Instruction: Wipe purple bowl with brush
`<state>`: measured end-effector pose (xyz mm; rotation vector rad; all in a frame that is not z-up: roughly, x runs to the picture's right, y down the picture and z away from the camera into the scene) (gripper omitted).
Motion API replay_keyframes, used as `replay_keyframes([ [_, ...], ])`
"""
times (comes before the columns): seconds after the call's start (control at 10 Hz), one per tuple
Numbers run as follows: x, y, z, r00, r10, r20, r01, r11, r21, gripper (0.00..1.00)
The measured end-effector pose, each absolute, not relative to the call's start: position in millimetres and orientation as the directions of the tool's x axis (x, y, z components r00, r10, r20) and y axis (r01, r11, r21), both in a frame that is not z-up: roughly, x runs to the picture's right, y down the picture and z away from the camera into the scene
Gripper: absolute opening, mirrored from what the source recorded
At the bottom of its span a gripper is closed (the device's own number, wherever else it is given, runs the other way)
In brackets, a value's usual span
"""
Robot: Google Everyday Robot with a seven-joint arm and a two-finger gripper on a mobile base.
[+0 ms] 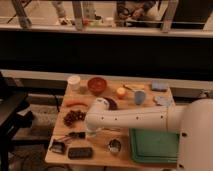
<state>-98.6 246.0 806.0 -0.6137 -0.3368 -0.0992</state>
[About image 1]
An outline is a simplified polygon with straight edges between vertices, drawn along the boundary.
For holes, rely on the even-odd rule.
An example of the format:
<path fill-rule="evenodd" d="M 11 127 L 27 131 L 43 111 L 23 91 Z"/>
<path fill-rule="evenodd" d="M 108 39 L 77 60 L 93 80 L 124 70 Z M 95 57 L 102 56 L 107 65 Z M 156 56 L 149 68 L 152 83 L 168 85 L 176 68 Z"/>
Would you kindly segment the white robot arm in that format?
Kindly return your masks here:
<path fill-rule="evenodd" d="M 213 99 L 188 105 L 110 110 L 107 100 L 97 98 L 86 114 L 85 124 L 89 134 L 101 127 L 179 133 L 177 171 L 213 171 Z"/>

